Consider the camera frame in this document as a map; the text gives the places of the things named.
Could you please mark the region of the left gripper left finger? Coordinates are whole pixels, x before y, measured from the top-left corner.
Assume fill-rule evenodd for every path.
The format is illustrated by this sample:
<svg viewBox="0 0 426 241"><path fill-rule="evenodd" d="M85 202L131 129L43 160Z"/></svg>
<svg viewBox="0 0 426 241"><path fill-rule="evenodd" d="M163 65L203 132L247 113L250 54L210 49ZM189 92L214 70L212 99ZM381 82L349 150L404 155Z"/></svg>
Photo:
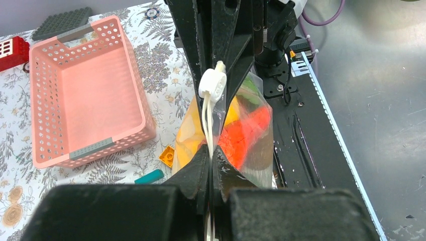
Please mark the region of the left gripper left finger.
<svg viewBox="0 0 426 241"><path fill-rule="evenodd" d="M163 184L74 184L51 189L22 240L206 240L202 145Z"/></svg>

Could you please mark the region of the orange carrot toy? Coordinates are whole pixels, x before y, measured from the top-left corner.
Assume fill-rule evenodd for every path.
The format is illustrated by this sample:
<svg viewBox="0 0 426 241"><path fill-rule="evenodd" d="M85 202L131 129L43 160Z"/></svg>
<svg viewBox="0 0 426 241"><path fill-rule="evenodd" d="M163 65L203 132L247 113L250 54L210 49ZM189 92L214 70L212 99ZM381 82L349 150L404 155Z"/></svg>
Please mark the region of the orange carrot toy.
<svg viewBox="0 0 426 241"><path fill-rule="evenodd" d="M226 118L220 137L213 137L214 145L221 147L228 161L238 170L242 169L249 150L269 129L271 122L271 110L265 105L239 117L241 110L244 109L238 105L231 106L231 116Z"/></svg>

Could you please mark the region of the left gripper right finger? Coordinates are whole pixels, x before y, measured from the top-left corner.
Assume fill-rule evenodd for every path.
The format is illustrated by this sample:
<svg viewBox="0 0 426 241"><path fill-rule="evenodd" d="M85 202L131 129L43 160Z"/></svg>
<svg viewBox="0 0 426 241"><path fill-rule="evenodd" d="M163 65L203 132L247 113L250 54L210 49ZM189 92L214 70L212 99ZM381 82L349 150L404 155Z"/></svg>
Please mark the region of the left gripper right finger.
<svg viewBox="0 0 426 241"><path fill-rule="evenodd" d="M232 187L215 210L219 240L379 240L367 209L342 189Z"/></svg>

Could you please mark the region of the yellow pepper toy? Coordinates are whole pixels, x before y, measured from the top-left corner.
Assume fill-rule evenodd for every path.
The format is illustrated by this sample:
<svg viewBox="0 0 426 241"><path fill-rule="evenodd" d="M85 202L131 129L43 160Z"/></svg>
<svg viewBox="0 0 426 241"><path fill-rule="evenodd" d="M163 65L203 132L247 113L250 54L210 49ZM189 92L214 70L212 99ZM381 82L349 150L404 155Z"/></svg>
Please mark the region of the yellow pepper toy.
<svg viewBox="0 0 426 241"><path fill-rule="evenodd" d="M231 102L231 106L234 105L242 108L236 98ZM198 151L199 146L204 143L205 135L199 120L196 100L193 99L176 136L172 174L176 174L181 168L187 165Z"/></svg>

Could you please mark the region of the clear zip top bag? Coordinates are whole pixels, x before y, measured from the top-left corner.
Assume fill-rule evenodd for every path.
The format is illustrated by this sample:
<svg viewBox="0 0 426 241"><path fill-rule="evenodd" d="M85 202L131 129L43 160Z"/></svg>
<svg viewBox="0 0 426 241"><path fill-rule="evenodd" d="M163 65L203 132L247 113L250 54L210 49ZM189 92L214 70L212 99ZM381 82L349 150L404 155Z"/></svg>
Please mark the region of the clear zip top bag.
<svg viewBox="0 0 426 241"><path fill-rule="evenodd" d="M172 174L181 174L198 149L220 147L237 177L259 188L271 188L272 108L261 96L261 79L249 73L225 112L226 66L218 61L197 89L201 108L192 100L177 133Z"/></svg>

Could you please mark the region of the green pepper toy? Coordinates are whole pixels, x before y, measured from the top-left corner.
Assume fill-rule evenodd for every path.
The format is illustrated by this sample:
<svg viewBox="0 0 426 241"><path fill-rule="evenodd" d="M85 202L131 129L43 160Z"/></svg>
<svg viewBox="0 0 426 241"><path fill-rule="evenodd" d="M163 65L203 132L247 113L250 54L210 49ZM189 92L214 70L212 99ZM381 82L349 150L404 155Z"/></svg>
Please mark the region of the green pepper toy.
<svg viewBox="0 0 426 241"><path fill-rule="evenodd" d="M260 91L250 77L246 77L236 94L237 98L244 98L250 103L261 104Z"/></svg>

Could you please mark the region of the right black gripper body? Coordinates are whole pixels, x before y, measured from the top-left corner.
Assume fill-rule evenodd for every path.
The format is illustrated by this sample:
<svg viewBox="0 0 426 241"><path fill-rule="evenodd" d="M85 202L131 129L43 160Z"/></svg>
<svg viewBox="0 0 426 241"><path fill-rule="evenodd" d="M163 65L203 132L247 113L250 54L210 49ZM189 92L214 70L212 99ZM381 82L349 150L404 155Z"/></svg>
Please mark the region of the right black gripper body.
<svg viewBox="0 0 426 241"><path fill-rule="evenodd" d="M255 63L279 65L295 40L295 27L307 1L253 1Z"/></svg>

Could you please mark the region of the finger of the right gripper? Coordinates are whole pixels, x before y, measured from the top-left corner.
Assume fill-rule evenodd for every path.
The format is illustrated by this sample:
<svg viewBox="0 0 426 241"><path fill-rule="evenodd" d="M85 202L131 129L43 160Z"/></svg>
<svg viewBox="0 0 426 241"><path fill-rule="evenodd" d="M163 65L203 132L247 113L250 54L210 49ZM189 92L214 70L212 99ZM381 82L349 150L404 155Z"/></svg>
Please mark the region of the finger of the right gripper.
<svg viewBox="0 0 426 241"><path fill-rule="evenodd" d="M202 73L206 70L205 50L208 43L204 41L211 24L211 1L167 1L166 4L187 58L197 107L201 110L198 88Z"/></svg>
<svg viewBox="0 0 426 241"><path fill-rule="evenodd" d="M253 2L211 2L211 59L226 66L227 100L231 100L254 61Z"/></svg>

